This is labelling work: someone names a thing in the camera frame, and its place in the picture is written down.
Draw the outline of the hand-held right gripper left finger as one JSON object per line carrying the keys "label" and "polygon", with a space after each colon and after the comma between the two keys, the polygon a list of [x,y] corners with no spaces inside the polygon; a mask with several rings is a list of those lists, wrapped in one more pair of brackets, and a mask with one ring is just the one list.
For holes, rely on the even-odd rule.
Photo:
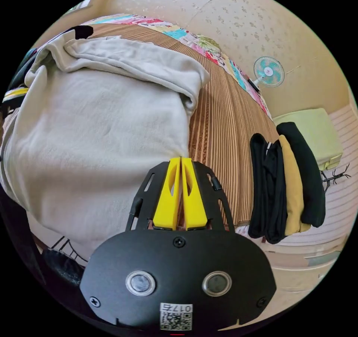
{"label": "hand-held right gripper left finger", "polygon": [[172,158],[164,176],[153,217],[153,226],[156,229],[175,230],[177,227],[180,202],[180,169],[181,158]]}

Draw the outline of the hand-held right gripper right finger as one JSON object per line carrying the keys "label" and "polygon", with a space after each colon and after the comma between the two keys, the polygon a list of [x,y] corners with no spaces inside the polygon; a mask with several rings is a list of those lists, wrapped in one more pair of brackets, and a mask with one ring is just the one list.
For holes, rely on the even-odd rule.
{"label": "hand-held right gripper right finger", "polygon": [[182,157],[181,169],[185,229],[194,230],[206,228],[208,219],[192,160]]}

